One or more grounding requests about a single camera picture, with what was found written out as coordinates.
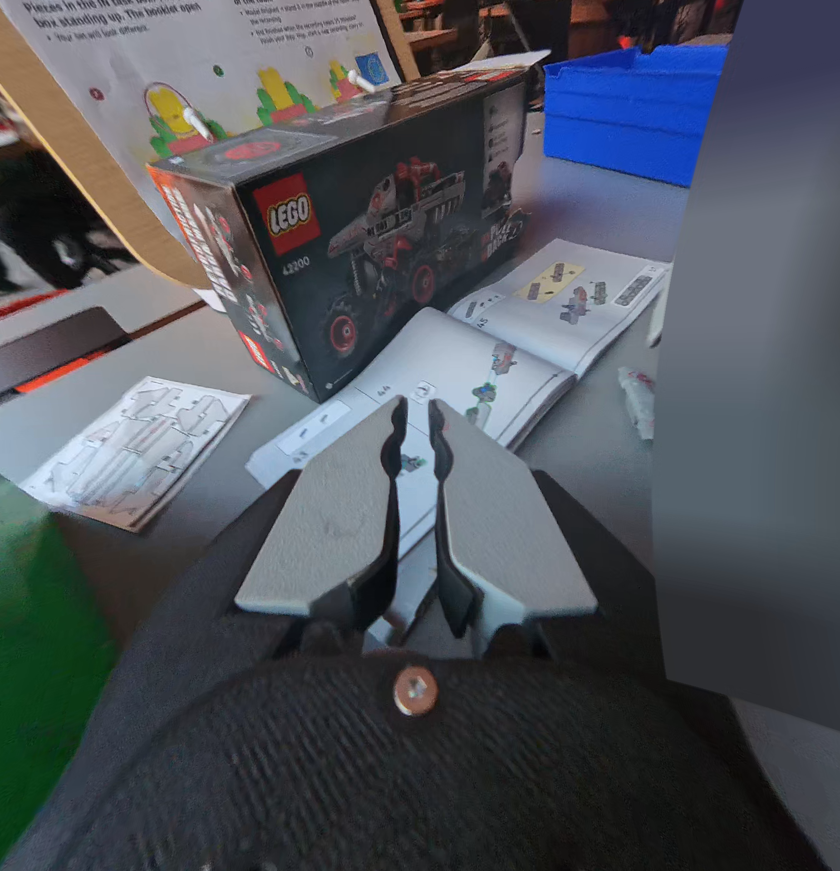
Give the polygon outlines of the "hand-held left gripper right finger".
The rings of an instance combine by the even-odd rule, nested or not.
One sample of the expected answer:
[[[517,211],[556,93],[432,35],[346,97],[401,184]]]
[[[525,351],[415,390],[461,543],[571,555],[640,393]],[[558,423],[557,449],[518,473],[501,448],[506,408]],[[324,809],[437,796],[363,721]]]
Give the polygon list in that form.
[[[438,597],[481,657],[501,628],[594,615],[595,593],[530,468],[442,400],[428,405]]]

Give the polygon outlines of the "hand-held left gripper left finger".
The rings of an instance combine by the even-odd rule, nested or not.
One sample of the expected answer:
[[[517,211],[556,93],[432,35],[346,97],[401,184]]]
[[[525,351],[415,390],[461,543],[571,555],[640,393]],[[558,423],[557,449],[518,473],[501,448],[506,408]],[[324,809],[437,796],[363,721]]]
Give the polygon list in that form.
[[[395,396],[305,464],[234,604],[242,612],[366,630],[396,586],[408,401]]]

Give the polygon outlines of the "long grey lego beam assembly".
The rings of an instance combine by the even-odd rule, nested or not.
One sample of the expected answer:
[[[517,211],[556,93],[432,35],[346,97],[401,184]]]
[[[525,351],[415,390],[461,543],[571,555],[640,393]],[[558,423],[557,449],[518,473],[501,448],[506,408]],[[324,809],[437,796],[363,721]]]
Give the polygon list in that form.
[[[437,557],[429,533],[400,559],[393,600],[365,631],[364,655],[402,647],[436,596]]]

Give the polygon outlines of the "grey red-printed lego panel assembly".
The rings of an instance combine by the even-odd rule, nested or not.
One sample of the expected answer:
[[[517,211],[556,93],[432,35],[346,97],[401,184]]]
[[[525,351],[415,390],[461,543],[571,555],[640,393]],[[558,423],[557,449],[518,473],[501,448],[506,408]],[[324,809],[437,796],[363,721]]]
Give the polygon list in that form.
[[[642,441],[654,440],[655,382],[645,373],[620,367],[619,386],[624,393],[626,411]]]

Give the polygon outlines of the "open lego instruction booklet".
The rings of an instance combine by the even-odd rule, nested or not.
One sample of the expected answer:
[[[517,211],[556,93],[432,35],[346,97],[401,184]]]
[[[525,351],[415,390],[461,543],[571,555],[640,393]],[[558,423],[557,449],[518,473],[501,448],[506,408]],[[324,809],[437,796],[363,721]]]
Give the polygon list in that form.
[[[403,557],[435,524],[429,402],[445,402],[515,451],[653,301],[671,269],[554,240],[446,313],[422,309],[349,385],[255,450],[246,470],[269,489],[393,396],[404,396],[408,426],[397,478]]]

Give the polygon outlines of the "black lego set box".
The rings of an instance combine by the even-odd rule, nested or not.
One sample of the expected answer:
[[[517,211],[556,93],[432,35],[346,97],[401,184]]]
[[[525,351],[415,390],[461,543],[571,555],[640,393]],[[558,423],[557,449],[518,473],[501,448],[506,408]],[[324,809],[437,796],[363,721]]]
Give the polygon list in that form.
[[[443,71],[148,166],[259,366],[324,401],[513,254],[530,81]]]

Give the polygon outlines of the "white sticker sheet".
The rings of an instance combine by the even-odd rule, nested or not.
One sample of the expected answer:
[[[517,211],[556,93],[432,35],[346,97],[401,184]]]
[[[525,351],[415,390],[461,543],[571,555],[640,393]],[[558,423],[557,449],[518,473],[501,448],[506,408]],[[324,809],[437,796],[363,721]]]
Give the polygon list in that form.
[[[50,509],[140,532],[223,440],[251,395],[148,376],[19,485]]]

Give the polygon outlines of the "blue plastic bin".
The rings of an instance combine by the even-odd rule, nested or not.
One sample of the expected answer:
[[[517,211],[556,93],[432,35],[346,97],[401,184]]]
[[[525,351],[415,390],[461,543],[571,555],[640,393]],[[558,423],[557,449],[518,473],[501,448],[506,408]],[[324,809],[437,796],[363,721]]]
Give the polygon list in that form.
[[[690,187],[727,53],[662,45],[546,65],[545,156]]]

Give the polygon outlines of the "instruction poster board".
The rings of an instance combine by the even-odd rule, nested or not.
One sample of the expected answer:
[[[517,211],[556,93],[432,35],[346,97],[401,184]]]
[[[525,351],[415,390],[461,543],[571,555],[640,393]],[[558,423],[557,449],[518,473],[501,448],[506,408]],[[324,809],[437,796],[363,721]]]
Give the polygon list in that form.
[[[186,244],[143,202],[124,169],[1,8],[0,91],[141,265],[187,289],[210,286]]]

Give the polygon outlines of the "white printed instruction poster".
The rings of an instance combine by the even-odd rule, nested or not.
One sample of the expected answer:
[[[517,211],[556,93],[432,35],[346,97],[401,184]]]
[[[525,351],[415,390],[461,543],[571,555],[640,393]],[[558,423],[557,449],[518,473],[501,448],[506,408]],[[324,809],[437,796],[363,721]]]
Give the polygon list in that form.
[[[7,1],[0,10],[174,236],[147,166],[404,81],[368,1]]]

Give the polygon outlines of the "wooden shelving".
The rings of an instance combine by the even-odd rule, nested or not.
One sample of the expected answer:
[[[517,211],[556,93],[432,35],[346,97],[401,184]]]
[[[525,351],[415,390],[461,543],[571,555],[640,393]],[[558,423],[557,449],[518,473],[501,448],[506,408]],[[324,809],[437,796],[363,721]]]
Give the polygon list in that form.
[[[390,2],[422,75],[470,60],[547,50],[547,63],[615,49],[730,40],[741,1]]]

